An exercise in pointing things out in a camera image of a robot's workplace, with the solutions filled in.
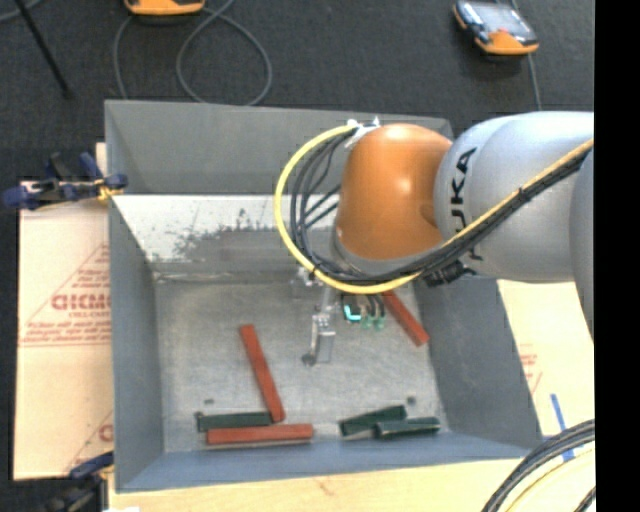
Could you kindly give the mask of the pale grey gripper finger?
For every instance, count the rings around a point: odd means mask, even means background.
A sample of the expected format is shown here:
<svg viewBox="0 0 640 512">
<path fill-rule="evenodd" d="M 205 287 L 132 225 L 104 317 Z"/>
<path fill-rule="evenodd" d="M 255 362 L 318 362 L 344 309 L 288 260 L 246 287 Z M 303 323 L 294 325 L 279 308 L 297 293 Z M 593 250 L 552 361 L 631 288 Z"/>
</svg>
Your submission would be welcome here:
<svg viewBox="0 0 640 512">
<path fill-rule="evenodd" d="M 301 358 L 305 366 L 314 366 L 318 361 L 320 340 L 322 334 L 322 322 L 323 319 L 319 315 L 314 315 L 312 317 L 309 350 Z"/>
<path fill-rule="evenodd" d="M 317 334 L 317 362 L 329 363 L 331 361 L 336 330 L 330 320 L 318 322 Z"/>
</svg>

